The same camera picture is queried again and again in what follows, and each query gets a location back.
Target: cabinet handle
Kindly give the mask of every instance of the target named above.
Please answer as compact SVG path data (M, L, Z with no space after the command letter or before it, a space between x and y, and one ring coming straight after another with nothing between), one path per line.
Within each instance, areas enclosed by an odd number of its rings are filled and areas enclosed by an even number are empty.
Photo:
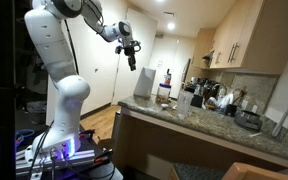
M219 63L218 59L220 58L220 55L221 55L221 54L222 54L221 51L219 51L219 52L217 53L217 57L216 57L215 64L218 64L218 63Z
M233 49L235 48L235 44L233 44L233 47L231 49L231 52L230 52L230 55L228 56L228 60L227 62L230 62L231 61L231 56L232 56L232 52L233 52Z
M233 53L232 53L232 57L231 57L231 60L230 62L232 62L234 59L234 54L235 54L235 51L236 51L236 48L238 48L239 46L237 45L237 43L235 43L235 47L233 48Z

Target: white cabinet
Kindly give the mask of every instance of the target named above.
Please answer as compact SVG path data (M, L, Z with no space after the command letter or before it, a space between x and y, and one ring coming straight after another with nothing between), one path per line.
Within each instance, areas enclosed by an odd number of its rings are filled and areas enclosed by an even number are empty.
M211 69L281 74L288 60L288 1L237 0L214 35Z
M201 69L209 68L209 62L202 59L202 57L213 48L214 34L214 28L201 28L199 30L195 41L194 54L191 62L192 66Z

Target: mug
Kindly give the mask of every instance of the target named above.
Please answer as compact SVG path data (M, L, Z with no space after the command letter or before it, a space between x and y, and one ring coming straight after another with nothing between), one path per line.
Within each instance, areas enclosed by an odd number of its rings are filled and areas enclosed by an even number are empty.
M225 107L224 114L225 114L225 115L228 115L228 116L235 117L236 110L237 110L237 106L236 106L236 105L234 105L234 104L228 104L228 105L226 105L226 107Z

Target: granite countertop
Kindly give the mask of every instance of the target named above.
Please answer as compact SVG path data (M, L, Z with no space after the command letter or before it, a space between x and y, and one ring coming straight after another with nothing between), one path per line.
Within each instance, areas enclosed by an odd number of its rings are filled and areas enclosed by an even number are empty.
M272 137L271 132L276 123L265 116L261 116L261 120L263 121L260 131L261 134L251 137L250 135L256 134L257 132L241 128L235 124L233 117L225 116L211 110L191 106L188 117L180 120L176 116L176 110L171 108L176 105L176 101L171 101L169 108L163 109L160 104L155 102L154 95L150 98L130 96L119 101L118 105L147 116L288 160L288 130L282 128L276 138Z

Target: white robotic arm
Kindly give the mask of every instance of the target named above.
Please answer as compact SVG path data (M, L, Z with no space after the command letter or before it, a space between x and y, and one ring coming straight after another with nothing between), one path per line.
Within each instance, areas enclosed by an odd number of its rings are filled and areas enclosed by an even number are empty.
M123 20L111 26L103 26L102 7L98 0L85 1L81 12L86 24L88 24L95 32L102 36L107 42L112 42L116 39L121 40L122 46L116 48L116 53L120 54L124 49L124 54L128 56L129 66L131 71L136 69L135 52L140 50L140 42L133 40L132 28L128 21Z
M99 23L102 7L98 0L33 0L33 9L25 14L25 23L30 37L44 62L44 65L59 91L55 108L54 124L47 136L36 137L32 146L25 151L25 159L30 162L37 153L50 157L50 152L58 158L71 157L80 148L79 121L83 101L90 93L88 83L77 75L73 56L61 29L66 18L82 15L85 22L107 42L121 41L116 53L124 49L129 57L131 70L135 70L135 52L140 43L132 38L129 22L120 21L111 26Z

